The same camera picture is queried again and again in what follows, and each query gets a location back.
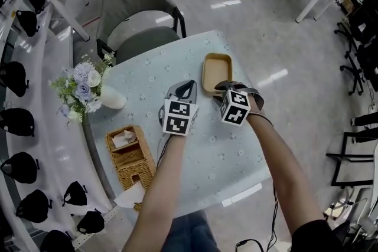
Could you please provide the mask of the white shelf rack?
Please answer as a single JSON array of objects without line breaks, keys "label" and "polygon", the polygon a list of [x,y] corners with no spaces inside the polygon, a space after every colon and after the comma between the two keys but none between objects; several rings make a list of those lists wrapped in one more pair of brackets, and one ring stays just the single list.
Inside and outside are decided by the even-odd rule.
[{"label": "white shelf rack", "polygon": [[61,76],[63,68],[73,66],[76,32],[50,2],[37,20],[38,32],[31,38],[20,38],[12,56],[24,65],[30,87],[22,97],[11,91],[5,97],[11,106],[33,115],[35,135],[7,133],[5,142],[9,155],[24,151],[40,164],[33,184],[16,183],[19,196],[24,198],[40,189],[53,202],[47,219],[35,223],[34,228],[78,237],[75,215],[91,210],[108,213],[112,205],[93,164],[82,125],[68,122],[60,113],[61,100],[48,85]]}]

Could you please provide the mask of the white table with black frame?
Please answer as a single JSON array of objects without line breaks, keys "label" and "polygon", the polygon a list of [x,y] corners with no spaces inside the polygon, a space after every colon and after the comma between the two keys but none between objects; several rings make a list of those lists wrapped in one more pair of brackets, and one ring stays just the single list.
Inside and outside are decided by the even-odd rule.
[{"label": "white table with black frame", "polygon": [[349,162],[349,163],[369,163],[374,162],[374,155],[373,154],[347,154],[347,142],[348,138],[362,138],[362,139],[371,139],[371,140],[378,140],[378,135],[376,136],[369,136],[367,134],[358,134],[357,132],[344,132],[343,133],[343,141],[341,146],[340,153],[327,153],[326,156],[336,162],[335,171],[331,180],[331,186],[339,186],[340,188],[345,188],[347,186],[355,187],[355,186],[369,186],[373,185],[374,179],[363,180],[363,181],[338,181],[338,174],[340,172],[341,163],[342,162]]}]

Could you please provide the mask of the person's black shirt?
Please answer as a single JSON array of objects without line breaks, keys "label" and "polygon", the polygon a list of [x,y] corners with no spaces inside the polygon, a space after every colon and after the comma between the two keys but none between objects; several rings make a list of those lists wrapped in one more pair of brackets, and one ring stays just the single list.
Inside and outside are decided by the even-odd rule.
[{"label": "person's black shirt", "polygon": [[345,252],[345,249],[325,220],[315,220],[293,233],[291,252]]}]

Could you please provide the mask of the artificial flower bouquet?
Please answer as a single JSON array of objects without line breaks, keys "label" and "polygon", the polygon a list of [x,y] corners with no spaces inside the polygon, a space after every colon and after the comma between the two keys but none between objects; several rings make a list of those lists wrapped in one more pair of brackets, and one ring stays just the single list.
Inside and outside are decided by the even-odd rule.
[{"label": "artificial flower bouquet", "polygon": [[86,60],[73,68],[63,68],[60,77],[48,82],[61,100],[59,111],[68,122],[81,123],[86,114],[101,108],[101,90],[114,56],[111,52],[96,63]]}]

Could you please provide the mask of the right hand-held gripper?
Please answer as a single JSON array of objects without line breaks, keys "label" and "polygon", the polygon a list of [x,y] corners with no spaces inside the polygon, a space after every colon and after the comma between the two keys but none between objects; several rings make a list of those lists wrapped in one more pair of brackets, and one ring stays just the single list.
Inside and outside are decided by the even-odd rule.
[{"label": "right hand-held gripper", "polygon": [[241,126],[246,120],[251,107],[248,95],[243,91],[245,88],[243,83],[236,81],[221,81],[215,86],[215,95],[224,95],[220,106],[223,123]]}]

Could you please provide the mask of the folded napkins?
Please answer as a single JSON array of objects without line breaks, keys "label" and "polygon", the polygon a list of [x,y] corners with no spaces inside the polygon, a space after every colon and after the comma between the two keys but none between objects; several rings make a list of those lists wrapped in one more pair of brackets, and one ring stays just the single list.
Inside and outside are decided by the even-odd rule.
[{"label": "folded napkins", "polygon": [[136,134],[132,131],[124,130],[120,132],[112,138],[112,142],[115,148],[120,148],[122,146],[126,146],[136,140]]}]

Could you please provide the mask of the tan rectangular dish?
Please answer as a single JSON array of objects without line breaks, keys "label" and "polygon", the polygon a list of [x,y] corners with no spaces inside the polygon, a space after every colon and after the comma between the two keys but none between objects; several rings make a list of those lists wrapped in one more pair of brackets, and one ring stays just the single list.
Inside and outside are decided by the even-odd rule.
[{"label": "tan rectangular dish", "polygon": [[232,81],[232,58],[227,54],[208,53],[203,62],[202,87],[211,96],[219,91],[215,86],[222,81]]}]

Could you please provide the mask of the person's right forearm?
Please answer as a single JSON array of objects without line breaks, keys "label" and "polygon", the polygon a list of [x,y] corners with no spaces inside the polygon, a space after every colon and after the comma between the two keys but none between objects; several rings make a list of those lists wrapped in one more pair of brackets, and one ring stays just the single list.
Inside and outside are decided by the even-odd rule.
[{"label": "person's right forearm", "polygon": [[293,234],[308,222],[322,220],[308,178],[286,142],[261,114],[250,114],[247,121],[262,147],[289,232]]}]

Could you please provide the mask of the white grey office chair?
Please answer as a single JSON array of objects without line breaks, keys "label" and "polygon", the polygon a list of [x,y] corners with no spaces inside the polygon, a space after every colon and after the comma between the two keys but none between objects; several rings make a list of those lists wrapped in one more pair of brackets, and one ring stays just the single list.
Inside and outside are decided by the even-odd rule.
[{"label": "white grey office chair", "polygon": [[370,239],[378,234],[378,197],[373,197],[370,186],[347,186],[332,198],[323,212],[342,245],[347,247],[359,239]]}]

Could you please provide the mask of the wicker tissue basket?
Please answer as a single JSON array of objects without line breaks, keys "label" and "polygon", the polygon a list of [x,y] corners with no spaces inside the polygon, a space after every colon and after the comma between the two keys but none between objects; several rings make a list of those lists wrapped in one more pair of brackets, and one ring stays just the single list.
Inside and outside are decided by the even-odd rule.
[{"label": "wicker tissue basket", "polygon": [[[131,132],[135,136],[135,140],[130,143],[121,143],[117,147],[113,141],[114,138],[123,135],[126,131]],[[137,125],[127,125],[107,133],[105,142],[123,189],[132,188],[137,181],[141,183],[143,189],[148,189],[156,166],[142,128]]]}]

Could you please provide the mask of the black office chair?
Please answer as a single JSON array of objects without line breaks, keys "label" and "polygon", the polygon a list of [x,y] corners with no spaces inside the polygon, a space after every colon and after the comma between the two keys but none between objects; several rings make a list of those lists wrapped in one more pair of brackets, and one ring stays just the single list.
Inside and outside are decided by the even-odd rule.
[{"label": "black office chair", "polygon": [[340,71],[349,71],[353,77],[352,91],[348,92],[351,96],[356,92],[357,85],[360,86],[358,95],[361,96],[364,92],[364,80],[368,80],[375,92],[378,92],[378,37],[374,38],[368,45],[360,45],[357,54],[355,55],[359,67],[356,66],[350,55],[347,55],[351,66],[340,66]]},{"label": "black office chair", "polygon": [[349,41],[349,52],[354,47],[358,50],[356,42],[365,45],[378,35],[378,6],[362,5],[348,16],[348,26],[338,22],[342,29],[334,30],[334,34],[341,34]]}]

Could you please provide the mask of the white vase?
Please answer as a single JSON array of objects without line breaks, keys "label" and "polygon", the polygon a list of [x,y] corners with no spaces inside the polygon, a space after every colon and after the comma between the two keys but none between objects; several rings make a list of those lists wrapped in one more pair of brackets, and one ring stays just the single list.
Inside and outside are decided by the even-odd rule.
[{"label": "white vase", "polygon": [[122,109],[126,103],[126,97],[113,87],[103,85],[100,92],[102,105],[111,109]]}]

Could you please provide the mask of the person's left forearm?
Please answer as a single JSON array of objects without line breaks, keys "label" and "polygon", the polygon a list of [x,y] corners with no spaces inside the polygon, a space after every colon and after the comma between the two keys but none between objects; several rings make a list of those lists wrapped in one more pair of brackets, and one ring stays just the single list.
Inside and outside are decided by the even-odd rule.
[{"label": "person's left forearm", "polygon": [[160,252],[169,234],[180,193],[186,136],[173,135],[142,200],[122,252]]}]

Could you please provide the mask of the grey upholstered chair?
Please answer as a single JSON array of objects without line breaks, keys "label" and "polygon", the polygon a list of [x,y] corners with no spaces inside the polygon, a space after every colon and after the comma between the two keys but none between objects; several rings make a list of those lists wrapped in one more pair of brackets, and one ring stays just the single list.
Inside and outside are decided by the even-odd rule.
[{"label": "grey upholstered chair", "polygon": [[[117,50],[109,47],[109,37],[118,25],[130,17],[146,11],[160,11],[173,18],[172,27],[158,26],[131,35]],[[172,0],[102,0],[96,34],[97,54],[104,60],[114,53],[120,64],[154,48],[186,38],[185,19]]]}]

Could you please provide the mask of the person's blue jeans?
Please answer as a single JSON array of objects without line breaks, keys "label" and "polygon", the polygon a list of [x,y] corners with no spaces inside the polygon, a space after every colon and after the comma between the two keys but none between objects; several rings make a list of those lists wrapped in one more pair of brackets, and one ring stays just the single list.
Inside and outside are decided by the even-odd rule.
[{"label": "person's blue jeans", "polygon": [[174,218],[161,252],[220,252],[205,212]]}]

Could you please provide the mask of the table with blue floral cloth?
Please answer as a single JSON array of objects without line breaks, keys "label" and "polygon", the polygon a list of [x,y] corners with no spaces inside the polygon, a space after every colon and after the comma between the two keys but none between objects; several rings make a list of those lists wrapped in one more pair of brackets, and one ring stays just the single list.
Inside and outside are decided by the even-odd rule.
[{"label": "table with blue floral cloth", "polygon": [[[162,128],[158,111],[168,89],[184,80],[202,81],[207,54],[232,55],[218,31],[174,41],[114,66],[106,84],[126,97],[125,107],[101,107],[89,115],[99,158],[115,195],[123,192],[110,153],[107,133],[127,125],[141,127],[149,150],[158,159]],[[259,141],[250,125],[223,123],[218,105],[197,89],[198,116],[185,144],[181,196],[177,215],[182,216],[218,204],[269,178]]]}]

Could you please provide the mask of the white tissue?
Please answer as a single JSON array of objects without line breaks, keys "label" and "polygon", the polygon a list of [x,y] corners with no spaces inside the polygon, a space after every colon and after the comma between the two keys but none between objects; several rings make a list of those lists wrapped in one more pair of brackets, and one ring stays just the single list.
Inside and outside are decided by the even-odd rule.
[{"label": "white tissue", "polygon": [[116,197],[114,202],[122,208],[133,208],[136,204],[142,202],[144,195],[145,189],[140,182],[137,182]]}]

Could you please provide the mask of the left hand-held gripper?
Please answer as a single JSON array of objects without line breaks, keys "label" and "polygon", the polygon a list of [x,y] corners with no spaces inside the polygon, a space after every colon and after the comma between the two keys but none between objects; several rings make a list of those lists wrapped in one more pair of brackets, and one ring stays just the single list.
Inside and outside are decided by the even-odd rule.
[{"label": "left hand-held gripper", "polygon": [[[170,100],[176,97],[185,102]],[[198,115],[197,82],[194,80],[181,81],[174,84],[165,96],[164,105],[159,111],[159,121],[162,131],[170,135],[187,136]]]}]

